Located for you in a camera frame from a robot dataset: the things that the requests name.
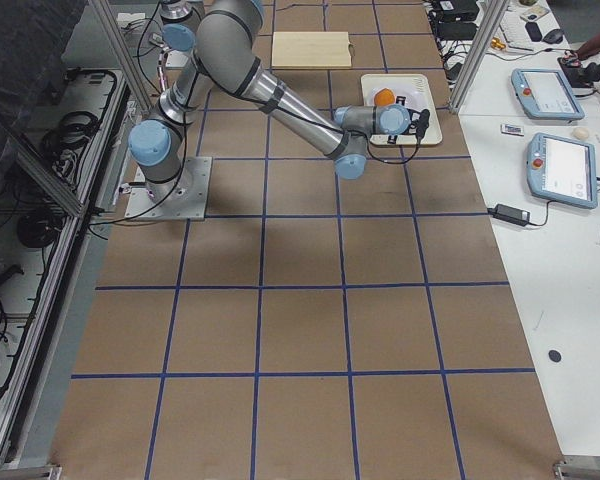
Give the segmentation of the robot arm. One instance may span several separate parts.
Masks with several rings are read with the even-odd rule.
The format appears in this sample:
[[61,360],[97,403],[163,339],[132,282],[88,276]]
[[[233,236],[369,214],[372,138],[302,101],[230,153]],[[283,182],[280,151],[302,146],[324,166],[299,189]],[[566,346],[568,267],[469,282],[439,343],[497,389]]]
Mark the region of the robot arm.
[[359,178],[370,158],[374,135],[409,134],[422,140],[430,112],[392,102],[387,106],[346,106],[332,120],[323,117],[281,79],[271,74],[253,51],[264,22],[259,1],[161,1],[162,39],[187,62],[176,81],[161,94],[149,117],[129,135],[130,152],[142,171],[154,205],[181,198],[192,184],[180,145],[208,92],[217,87],[249,102],[333,160],[336,174]]
[[164,24],[178,23],[196,26],[205,15],[202,1],[159,0],[158,6]]

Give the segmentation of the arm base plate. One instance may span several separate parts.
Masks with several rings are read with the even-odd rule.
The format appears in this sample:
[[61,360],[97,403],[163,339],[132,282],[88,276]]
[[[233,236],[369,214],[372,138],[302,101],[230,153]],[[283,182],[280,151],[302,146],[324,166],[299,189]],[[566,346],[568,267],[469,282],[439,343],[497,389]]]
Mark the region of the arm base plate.
[[169,51],[166,53],[163,65],[167,70],[181,70],[185,67],[189,56],[186,52]]
[[204,221],[208,202],[213,159],[207,156],[187,157],[184,172],[175,184],[172,180],[158,185],[147,183],[137,168],[124,218],[131,221]]

